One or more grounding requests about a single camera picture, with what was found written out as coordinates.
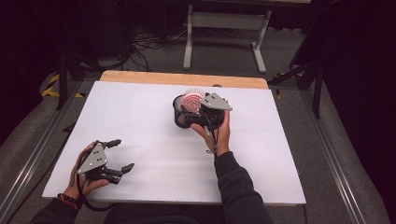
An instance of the hand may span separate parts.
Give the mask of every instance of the hand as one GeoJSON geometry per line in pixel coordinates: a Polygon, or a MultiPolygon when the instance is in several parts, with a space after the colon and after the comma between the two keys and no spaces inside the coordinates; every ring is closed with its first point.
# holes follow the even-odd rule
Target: hand
{"type": "MultiPolygon", "coordinates": [[[[93,147],[93,143],[91,143],[89,146],[87,146],[84,149],[84,151],[88,150],[92,147],[93,147]]],[[[76,165],[73,167],[72,173],[70,175],[69,186],[64,191],[64,194],[66,194],[67,196],[74,198],[74,199],[77,199],[79,196],[78,195],[78,187],[77,187],[77,165],[78,165],[78,161],[76,161],[76,165]]],[[[84,179],[83,179],[82,175],[80,175],[79,178],[80,178],[79,183],[82,186],[84,184],[84,179]]],[[[108,183],[109,183],[108,180],[105,180],[105,179],[99,179],[99,180],[95,180],[95,181],[87,181],[82,192],[85,196],[87,196],[93,190],[104,187],[104,186],[108,185],[108,183]]]]}
{"type": "MultiPolygon", "coordinates": [[[[212,135],[207,135],[206,130],[201,127],[199,124],[192,124],[191,128],[195,130],[201,137],[204,138],[207,147],[210,150],[214,150],[214,140],[212,138],[212,135]]],[[[218,129],[215,130],[215,136],[218,139],[218,150],[217,150],[217,156],[219,157],[221,154],[230,151],[229,148],[229,142],[230,142],[230,111],[225,110],[224,111],[224,121],[219,126],[218,129]]]]}

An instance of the white surface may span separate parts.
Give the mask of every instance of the white surface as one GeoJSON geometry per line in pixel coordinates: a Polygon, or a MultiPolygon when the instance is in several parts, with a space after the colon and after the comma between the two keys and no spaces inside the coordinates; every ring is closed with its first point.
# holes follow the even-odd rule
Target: white surface
{"type": "MultiPolygon", "coordinates": [[[[79,152],[95,140],[107,148],[107,168],[134,169],[118,185],[96,190],[97,201],[220,203],[213,155],[191,129],[174,123],[173,100],[190,86],[96,82],[58,160],[43,197],[68,185],[79,152]]],[[[273,95],[268,90],[201,87],[233,107],[230,148],[265,203],[305,203],[273,95]]]]}

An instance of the person's left hand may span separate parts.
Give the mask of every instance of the person's left hand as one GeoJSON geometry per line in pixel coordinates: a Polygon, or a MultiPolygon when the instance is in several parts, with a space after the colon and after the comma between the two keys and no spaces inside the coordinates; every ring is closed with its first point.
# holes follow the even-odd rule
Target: person's left hand
{"type": "MultiPolygon", "coordinates": [[[[87,146],[85,150],[88,150],[90,148],[93,147],[93,143],[91,143],[89,146],[87,146]]],[[[66,188],[66,190],[64,191],[64,194],[73,198],[73,199],[78,199],[78,187],[77,187],[77,165],[78,162],[76,161],[75,166],[73,167],[72,173],[70,175],[70,182],[69,182],[69,186],[66,188]]],[[[80,175],[80,180],[79,180],[80,185],[82,186],[84,184],[84,180],[82,178],[82,175],[80,175]]],[[[95,189],[99,189],[101,187],[104,187],[106,185],[108,185],[108,180],[106,179],[99,179],[99,180],[95,180],[95,181],[87,181],[84,188],[82,189],[82,192],[85,196],[87,196],[88,194],[90,194],[93,190],[95,189]]]]}

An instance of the black sleeve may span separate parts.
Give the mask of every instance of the black sleeve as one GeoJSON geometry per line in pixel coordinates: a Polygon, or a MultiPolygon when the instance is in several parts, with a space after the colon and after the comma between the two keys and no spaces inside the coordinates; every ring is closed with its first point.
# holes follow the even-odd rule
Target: black sleeve
{"type": "Polygon", "coordinates": [[[30,223],[34,224],[70,224],[74,223],[78,210],[74,209],[72,206],[63,203],[59,199],[52,199],[47,206],[41,209],[30,223]]]}
{"type": "Polygon", "coordinates": [[[231,151],[216,158],[215,168],[228,224],[273,223],[248,171],[239,166],[231,151]]]}

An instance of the person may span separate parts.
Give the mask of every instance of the person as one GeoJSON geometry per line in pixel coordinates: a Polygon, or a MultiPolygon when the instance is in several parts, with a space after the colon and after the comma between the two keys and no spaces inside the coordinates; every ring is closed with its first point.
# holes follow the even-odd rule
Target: person
{"type": "MultiPolygon", "coordinates": [[[[203,127],[192,124],[191,128],[204,138],[210,150],[215,149],[212,137],[203,127]]],[[[230,150],[230,111],[225,111],[224,121],[215,133],[218,143],[214,165],[222,206],[116,203],[105,223],[273,223],[261,195],[254,190],[248,171],[237,163],[230,150]]],[[[74,223],[78,214],[76,167],[64,194],[59,199],[52,199],[31,223],[74,223]]],[[[92,181],[84,186],[83,193],[88,195],[106,185],[108,181],[104,179],[92,181]]]]}

